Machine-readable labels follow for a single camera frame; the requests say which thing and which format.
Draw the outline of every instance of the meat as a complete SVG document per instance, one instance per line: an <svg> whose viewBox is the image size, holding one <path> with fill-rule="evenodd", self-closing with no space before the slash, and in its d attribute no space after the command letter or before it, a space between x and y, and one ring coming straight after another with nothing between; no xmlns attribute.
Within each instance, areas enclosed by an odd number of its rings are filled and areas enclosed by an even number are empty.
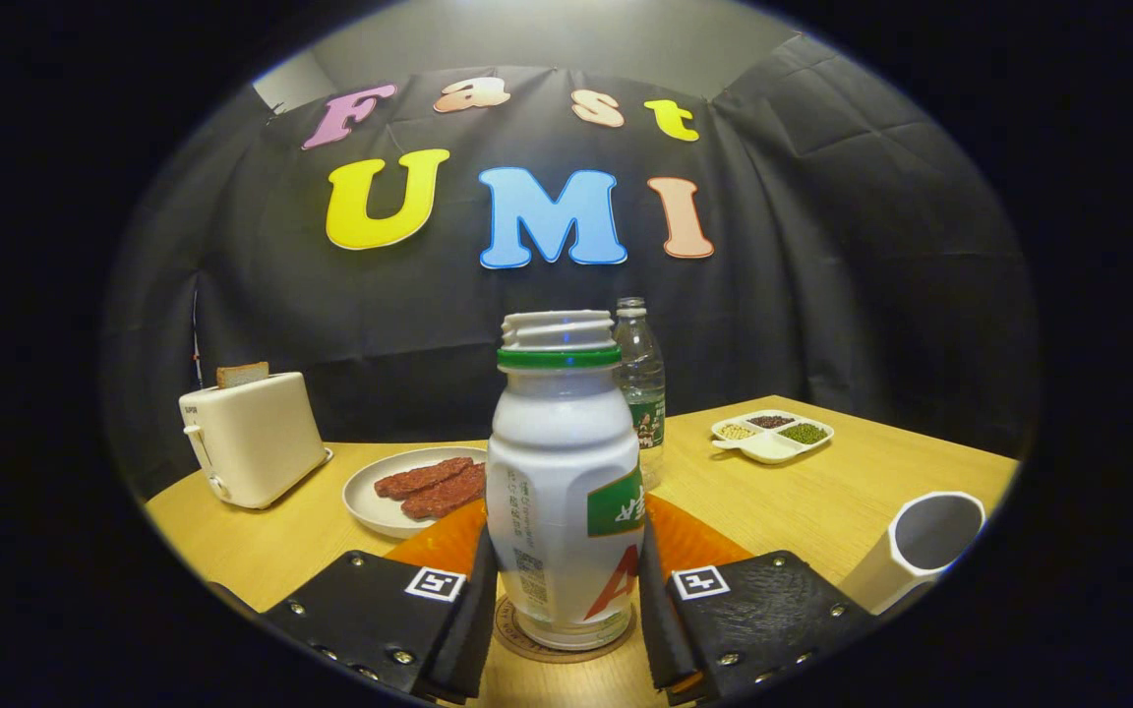
<svg viewBox="0 0 1133 708"><path fill-rule="evenodd" d="M428 488L432 485L442 483L442 480L453 478L453 476L459 475L460 471L472 464L474 462L470 458L452 458L436 462L434 466L418 467L418 469L377 480L374 483L374 493L378 494L378 496L390 496L400 502L403 498L408 498L410 494L419 492L419 489Z"/></svg>
<svg viewBox="0 0 1133 708"><path fill-rule="evenodd" d="M400 510L414 520L427 517L438 519L450 511L458 510L465 503L475 502L476 498L484 496L486 476L484 462L477 466L471 463L452 478L412 494L400 505Z"/></svg>

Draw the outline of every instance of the white cup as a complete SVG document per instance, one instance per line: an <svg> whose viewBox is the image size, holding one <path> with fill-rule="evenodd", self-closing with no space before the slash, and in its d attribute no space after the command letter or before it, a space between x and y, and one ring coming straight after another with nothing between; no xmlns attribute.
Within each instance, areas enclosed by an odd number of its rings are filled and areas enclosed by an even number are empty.
<svg viewBox="0 0 1133 708"><path fill-rule="evenodd" d="M981 502L963 492L918 496L904 503L838 588L874 615L900 600L906 606L952 568L985 523Z"/></svg>

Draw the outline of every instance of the beans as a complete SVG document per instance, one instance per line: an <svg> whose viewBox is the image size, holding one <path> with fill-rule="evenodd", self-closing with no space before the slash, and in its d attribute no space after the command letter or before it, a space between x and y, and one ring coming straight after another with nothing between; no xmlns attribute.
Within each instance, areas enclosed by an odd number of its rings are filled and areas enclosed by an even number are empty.
<svg viewBox="0 0 1133 708"><path fill-rule="evenodd" d="M719 429L719 437L726 440L743 440L751 435L755 435L755 430L742 428L742 426L734 425L733 423L729 423L729 425Z"/></svg>
<svg viewBox="0 0 1133 708"><path fill-rule="evenodd" d="M759 416L758 418L750 418L751 423L764 428L780 428L786 423L794 421L793 418L782 418L781 416Z"/></svg>
<svg viewBox="0 0 1133 708"><path fill-rule="evenodd" d="M781 430L781 435L803 444L819 443L819 441L828 437L827 432L810 425L810 423L799 423L799 425L792 426L792 428Z"/></svg>

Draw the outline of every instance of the white toaster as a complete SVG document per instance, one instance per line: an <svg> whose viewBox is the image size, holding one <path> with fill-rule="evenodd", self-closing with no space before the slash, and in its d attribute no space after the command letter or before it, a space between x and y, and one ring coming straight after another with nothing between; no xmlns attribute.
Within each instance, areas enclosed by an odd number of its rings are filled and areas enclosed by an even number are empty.
<svg viewBox="0 0 1133 708"><path fill-rule="evenodd" d="M222 502L263 510L330 452L298 372L177 400L195 458Z"/></svg>

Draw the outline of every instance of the coaster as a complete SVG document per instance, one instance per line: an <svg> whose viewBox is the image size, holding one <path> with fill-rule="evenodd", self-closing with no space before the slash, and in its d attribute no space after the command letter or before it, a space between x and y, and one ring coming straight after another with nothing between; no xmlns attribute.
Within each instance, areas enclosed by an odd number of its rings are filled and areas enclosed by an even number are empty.
<svg viewBox="0 0 1133 708"><path fill-rule="evenodd" d="M504 646L504 648L516 652L518 656L522 656L523 659L543 662L545 664L578 664L580 662L588 662L589 659L597 659L598 656L606 656L620 648L624 641L629 640L629 637L632 637L638 622L641 622L641 619L638 617L638 612L633 607L629 626L610 645L598 646L597 649L589 649L588 651L554 649L552 646L540 645L540 642L522 633L522 630L518 628L518 622L513 620L513 604L510 602L509 596L503 595L501 599L495 602L495 613L492 614L492 631L494 631L497 640L501 641L501 646Z"/></svg>

